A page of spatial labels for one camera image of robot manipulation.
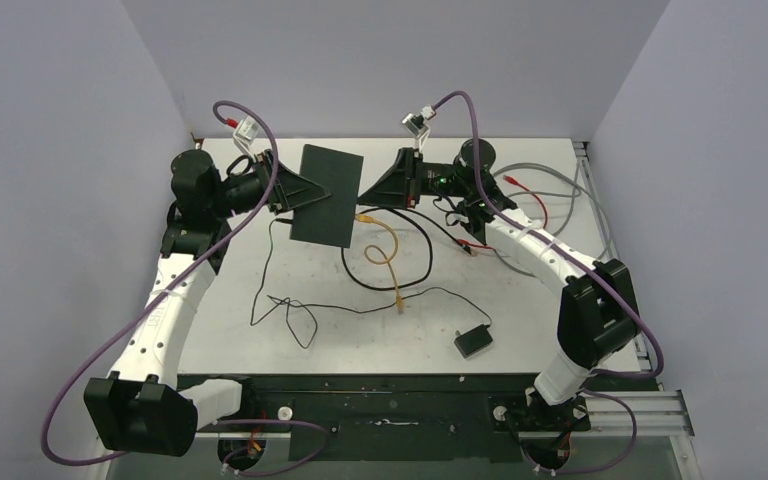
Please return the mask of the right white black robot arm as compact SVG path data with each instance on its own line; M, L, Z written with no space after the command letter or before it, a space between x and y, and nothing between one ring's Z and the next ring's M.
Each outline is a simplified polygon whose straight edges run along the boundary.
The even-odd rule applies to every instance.
M529 421L550 428L600 364L639 334L634 290L622 262L573 249L508 198L492 173L495 161L495 148L484 139L465 141L449 164L429 163L418 148L404 147L358 202L396 209L413 208L423 196L455 198L455 217L469 235L559 298L558 352L527 389L525 402Z

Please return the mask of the black network switch box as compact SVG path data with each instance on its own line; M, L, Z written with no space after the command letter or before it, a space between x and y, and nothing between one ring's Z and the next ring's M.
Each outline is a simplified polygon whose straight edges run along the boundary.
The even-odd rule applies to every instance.
M329 247L351 246L364 157L306 144L300 176L325 194L294 210L290 239Z

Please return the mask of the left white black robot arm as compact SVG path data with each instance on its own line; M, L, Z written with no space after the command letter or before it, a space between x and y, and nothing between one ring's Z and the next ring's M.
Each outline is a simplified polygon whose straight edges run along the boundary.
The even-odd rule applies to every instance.
M220 172L198 149L171 162L175 200L157 264L159 285L107 376L90 379L83 393L108 450L180 457L201 428L222 420L242 431L257 420L258 403L238 381L206 380L178 390L183 347L228 250L230 218L261 207L286 213L331 192L285 168L270 149L243 159L241 173Z

